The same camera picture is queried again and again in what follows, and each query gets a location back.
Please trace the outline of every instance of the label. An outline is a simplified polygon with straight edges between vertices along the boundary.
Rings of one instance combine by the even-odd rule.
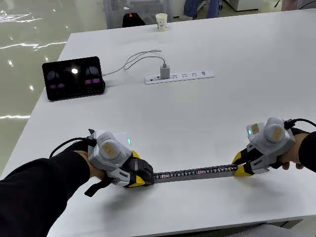
[[[255,135],[259,132],[259,127],[258,127],[258,124],[254,124],[251,126],[251,130],[252,130],[252,134]]]
[[[276,142],[279,142],[281,140],[282,135],[282,128],[281,127],[275,127],[275,130],[272,134],[272,139]]]
[[[105,143],[102,148],[109,157],[113,157],[116,154],[116,151],[109,143]]]

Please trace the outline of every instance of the white power strip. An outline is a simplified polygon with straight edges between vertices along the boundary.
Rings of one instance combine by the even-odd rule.
[[[163,82],[172,82],[180,80],[195,80],[203,78],[213,78],[215,77],[211,71],[196,71],[196,72],[187,72],[187,73],[177,73],[171,74],[169,79],[160,79],[160,76],[149,76],[145,77],[145,84],[156,84]]]

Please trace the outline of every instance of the black wire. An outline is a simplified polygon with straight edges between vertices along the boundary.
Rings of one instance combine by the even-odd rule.
[[[54,153],[61,147],[63,147],[64,145],[66,145],[67,143],[70,143],[70,142],[73,142],[73,141],[78,141],[78,140],[82,140],[82,141],[85,141],[87,138],[85,137],[75,137],[75,138],[72,138],[72,139],[69,139],[67,140],[66,142],[63,142],[62,144],[60,144],[58,147],[56,147],[52,152],[51,154],[49,155],[49,158],[52,158],[52,156],[54,155]]]
[[[309,3],[307,3],[307,4],[305,4],[304,6],[302,6],[301,8],[299,8],[299,10],[303,9],[304,7],[306,7],[306,6],[307,6],[307,5],[309,5],[309,4],[312,4],[313,2],[316,2],[316,0],[314,0],[314,1],[312,1],[312,2],[309,2]]]
[[[304,118],[297,118],[297,119],[293,119],[291,122],[296,123],[298,121],[302,121],[302,122],[308,122],[309,124],[313,125],[314,127],[316,127],[316,124],[313,123],[312,121],[309,121],[307,119]]]
[[[276,5],[275,5],[275,8],[277,7],[277,5],[278,5],[279,2],[280,2],[280,0],[277,1]]]

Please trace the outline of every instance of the finger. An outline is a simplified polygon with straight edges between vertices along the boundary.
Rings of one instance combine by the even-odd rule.
[[[297,168],[297,169],[303,169],[304,166],[303,166],[302,164],[296,164],[296,168]]]
[[[282,168],[283,168],[284,170],[288,170],[289,167],[290,167],[290,162],[283,163],[283,165],[282,165]]]

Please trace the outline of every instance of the white paper cup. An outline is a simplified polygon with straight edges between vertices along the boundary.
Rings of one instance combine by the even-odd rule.
[[[156,15],[157,27],[159,31],[167,30],[167,18],[168,18],[168,15],[165,13],[158,13]]]

